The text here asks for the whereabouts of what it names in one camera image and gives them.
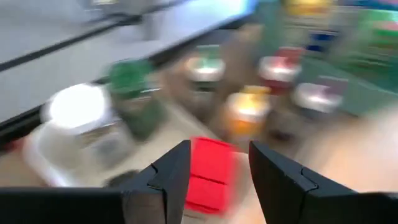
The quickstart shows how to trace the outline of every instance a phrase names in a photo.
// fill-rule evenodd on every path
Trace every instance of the glass jar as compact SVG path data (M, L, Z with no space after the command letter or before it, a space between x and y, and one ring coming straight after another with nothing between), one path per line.
M271 107L269 89L263 86L245 86L240 93L230 95L226 102L226 125L231 142L247 148L257 137Z
M164 119L155 92L160 88L149 81L152 67L145 60L123 60L109 69L108 91L113 106L132 135L146 140Z
M209 106L217 84L222 79L225 64L218 45L197 47L197 56L187 62L187 78L196 109Z
M263 57L259 74L272 95L283 95L291 88L295 77L301 72L301 65L289 63L287 57Z

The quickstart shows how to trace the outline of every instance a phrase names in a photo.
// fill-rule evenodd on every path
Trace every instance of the white container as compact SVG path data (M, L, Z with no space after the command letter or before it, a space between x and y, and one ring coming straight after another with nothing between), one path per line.
M41 115L47 133L69 142L68 149L56 147L52 153L68 169L91 174L110 169L133 148L127 129L111 110L108 94L99 86L79 84L56 93Z
M40 125L27 137L23 150L24 160L38 175L54 187L103 187L107 181L129 170L145 169L174 146L192 136L216 138L204 125L179 105L168 99L159 99L166 109L167 119L150 137L141 144L133 145L134 152L112 169L85 172L77 167L79 158L65 160L59 152L75 150L73 139L59 135L48 123Z

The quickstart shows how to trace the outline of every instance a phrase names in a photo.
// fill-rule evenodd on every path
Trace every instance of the bottle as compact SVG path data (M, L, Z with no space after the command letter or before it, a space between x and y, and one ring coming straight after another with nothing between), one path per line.
M132 135L146 140L164 119L155 93L160 90L149 81L152 67L146 60L123 60L116 62L108 71L113 106L126 122Z

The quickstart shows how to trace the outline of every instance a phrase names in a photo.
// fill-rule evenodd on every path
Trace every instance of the red lid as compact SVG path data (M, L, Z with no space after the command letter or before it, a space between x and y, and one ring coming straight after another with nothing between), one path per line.
M192 140L191 175L221 184L231 181L233 146L223 141L194 138Z
M276 53L277 57L286 58L285 66L291 68L299 63L303 49L300 47L281 47Z
M226 210L228 197L227 185L191 177L185 206L207 214L221 213Z

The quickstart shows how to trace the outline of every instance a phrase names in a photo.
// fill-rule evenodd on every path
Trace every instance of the jar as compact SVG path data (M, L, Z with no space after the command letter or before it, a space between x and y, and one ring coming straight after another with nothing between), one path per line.
M239 93L230 95L226 102L226 125L230 140L248 147L265 124L270 111L269 89L263 86L245 86Z
M197 47L197 56L187 62L187 78L196 109L209 106L220 80L225 64L219 56L218 45Z
M109 95L100 86L79 84L49 99L42 120L53 132L72 137L75 149L56 156L80 166L85 172L110 169L131 152L122 121L111 109Z
M288 92L302 69L298 57L280 53L280 56L261 59L259 75L264 80L265 86L271 88L272 95L283 95Z
M340 94L333 93L326 85L301 83L297 86L292 101L308 118L320 118L334 111L343 101Z
M164 112L155 93L160 88L150 82L152 67L145 60L123 60L109 69L113 106L138 140L146 140L159 127Z

